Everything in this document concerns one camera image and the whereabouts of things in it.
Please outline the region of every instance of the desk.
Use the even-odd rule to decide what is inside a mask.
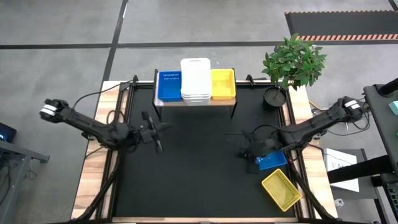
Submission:
[[[104,82],[103,90],[117,85],[120,81],[109,81]],[[116,99],[118,97],[118,89],[115,88],[113,90],[104,92],[101,94],[99,98],[99,103],[97,107],[97,112],[95,118],[105,123],[106,115],[110,110],[113,110],[116,106]],[[293,106],[295,122],[301,123],[306,119],[312,117],[310,105],[308,103],[308,96],[305,88],[300,88],[298,91],[290,90],[290,97]],[[289,122],[289,112],[284,106],[285,120]],[[88,144],[87,152],[90,153],[95,149],[99,148],[99,144],[96,141],[91,141]],[[305,163],[305,169],[307,171],[308,183],[312,192],[315,194],[320,203],[326,208],[326,210],[337,217],[337,212],[333,200],[333,196],[331,193],[331,188],[329,185],[328,177],[326,174],[325,165],[323,163],[322,152],[319,149],[307,147],[303,153],[303,159]],[[81,173],[80,183],[78,186],[75,204],[73,206],[72,217],[76,218],[81,215],[86,207],[91,203],[94,199],[95,195],[98,193],[101,180],[103,177],[104,164],[106,160],[106,149],[102,149],[97,153],[91,155],[86,159],[83,164],[83,169]],[[109,206],[109,189],[107,196],[104,200],[103,207],[103,216],[106,216]],[[303,197],[300,201],[303,208],[304,217],[308,216],[308,210],[306,209],[306,200]],[[297,219],[295,218],[113,218],[113,222],[295,222]]]

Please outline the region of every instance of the gray floor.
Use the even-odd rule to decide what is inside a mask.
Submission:
[[[0,44],[110,43],[121,0],[0,0]],[[289,35],[284,12],[391,10],[388,0],[148,0],[127,7],[120,43],[183,41],[277,41]],[[213,68],[234,67],[238,78],[261,77],[262,60],[272,47],[196,49],[118,49],[110,80],[151,80],[153,70],[174,70],[187,57],[208,57]],[[398,45],[334,45],[323,76],[309,98],[328,107],[341,96],[361,97],[362,88],[392,80]],[[18,199],[15,223],[68,220],[80,178],[87,142],[64,124],[40,120],[46,98],[73,103],[99,90],[108,49],[0,50],[0,122],[18,130],[16,144],[50,154],[48,164],[32,163],[38,178],[26,180]],[[95,112],[97,97],[78,110]],[[344,133],[344,125],[333,130]],[[374,122],[365,133],[338,137],[327,134],[323,147],[365,148],[369,158],[385,154]],[[378,220],[372,201],[347,201],[338,210],[345,220]]]

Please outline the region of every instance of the blue block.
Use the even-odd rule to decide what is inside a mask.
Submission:
[[[398,101],[388,104],[395,115],[398,115]]]
[[[256,159],[256,164],[259,164],[259,170],[282,166],[286,163],[287,161],[283,152],[273,152],[266,157],[258,157]]]

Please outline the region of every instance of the black table surface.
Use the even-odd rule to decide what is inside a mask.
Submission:
[[[363,162],[366,160],[364,149],[334,149],[339,152],[347,153],[356,156],[356,162]],[[331,192],[334,199],[376,199],[377,195],[370,177],[358,178],[359,192],[346,190],[339,187],[331,186]]]
[[[244,138],[225,135],[280,126],[278,110],[262,107],[266,88],[237,88],[233,119],[228,107],[163,108],[163,122],[173,126],[160,134],[164,152],[156,154],[152,142],[124,156],[114,217],[294,217],[293,207],[282,212],[261,185],[276,168],[287,174],[287,166],[248,174],[246,161],[236,157]],[[152,89],[136,90],[132,125],[144,124],[144,110],[156,120],[151,102]],[[256,133],[266,138],[274,130]]]
[[[398,116],[392,112],[388,105],[398,100],[398,92],[395,91],[391,97],[383,97],[379,95],[374,86],[366,86],[363,90],[392,168],[398,174]]]

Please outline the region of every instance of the yellow basket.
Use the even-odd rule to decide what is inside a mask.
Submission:
[[[233,69],[212,69],[213,100],[232,100],[236,95]]]
[[[302,197],[280,169],[275,170],[261,184],[284,212]]]

